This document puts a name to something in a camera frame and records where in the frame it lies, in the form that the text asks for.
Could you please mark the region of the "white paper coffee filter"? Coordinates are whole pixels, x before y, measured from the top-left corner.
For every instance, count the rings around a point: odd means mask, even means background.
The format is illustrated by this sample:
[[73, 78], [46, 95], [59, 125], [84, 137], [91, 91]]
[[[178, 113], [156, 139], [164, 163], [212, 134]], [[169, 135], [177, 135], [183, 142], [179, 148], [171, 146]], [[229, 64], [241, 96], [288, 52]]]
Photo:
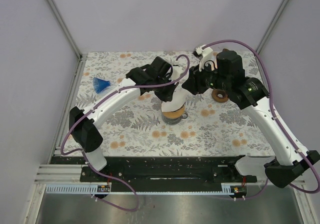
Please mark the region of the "white paper coffee filter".
[[180, 84], [175, 88], [171, 101], [162, 102], [162, 112], [174, 112], [180, 109], [186, 102], [188, 91], [181, 87]]

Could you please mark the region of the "glass coffee server carafe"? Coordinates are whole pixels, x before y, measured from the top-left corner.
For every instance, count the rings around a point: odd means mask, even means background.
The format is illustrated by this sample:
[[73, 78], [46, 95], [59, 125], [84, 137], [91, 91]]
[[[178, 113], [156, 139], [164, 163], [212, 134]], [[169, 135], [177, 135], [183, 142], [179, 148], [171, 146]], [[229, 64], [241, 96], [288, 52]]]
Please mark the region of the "glass coffee server carafe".
[[162, 120], [164, 121], [164, 123], [169, 124], [169, 125], [176, 125], [179, 122], [181, 122], [182, 120], [185, 120], [188, 118], [188, 113], [184, 112], [182, 114], [182, 116], [178, 117], [178, 118], [168, 118], [166, 117], [163, 113], [161, 114]]

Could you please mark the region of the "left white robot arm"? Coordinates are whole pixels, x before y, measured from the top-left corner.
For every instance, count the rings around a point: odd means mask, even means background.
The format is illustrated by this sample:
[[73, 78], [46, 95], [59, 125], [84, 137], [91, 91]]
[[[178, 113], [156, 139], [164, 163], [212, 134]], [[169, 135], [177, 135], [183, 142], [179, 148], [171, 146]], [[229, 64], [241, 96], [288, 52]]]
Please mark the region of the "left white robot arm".
[[74, 107], [69, 113], [71, 136], [81, 146], [87, 161], [93, 166], [91, 176], [104, 181], [108, 176], [107, 161], [101, 149], [103, 137], [99, 129], [116, 111], [133, 99], [153, 91], [161, 101], [171, 101], [184, 68], [172, 65], [161, 57], [151, 64], [131, 69], [110, 93], [84, 109]]

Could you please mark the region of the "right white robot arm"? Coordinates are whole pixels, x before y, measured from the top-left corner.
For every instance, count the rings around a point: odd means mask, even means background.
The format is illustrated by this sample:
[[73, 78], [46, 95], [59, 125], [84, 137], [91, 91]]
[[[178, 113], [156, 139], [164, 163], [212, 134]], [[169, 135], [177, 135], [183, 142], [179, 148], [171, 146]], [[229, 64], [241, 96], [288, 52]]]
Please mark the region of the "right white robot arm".
[[230, 180], [238, 182], [247, 175], [263, 176], [284, 188], [319, 161], [320, 154], [303, 146], [276, 114], [270, 103], [271, 94], [263, 83], [246, 76], [240, 55], [235, 51], [222, 51], [215, 63], [211, 48], [198, 48], [193, 55], [199, 64], [189, 69], [182, 87], [193, 95], [207, 89], [225, 91], [229, 100], [257, 125], [275, 154], [273, 158], [241, 157], [227, 170]]

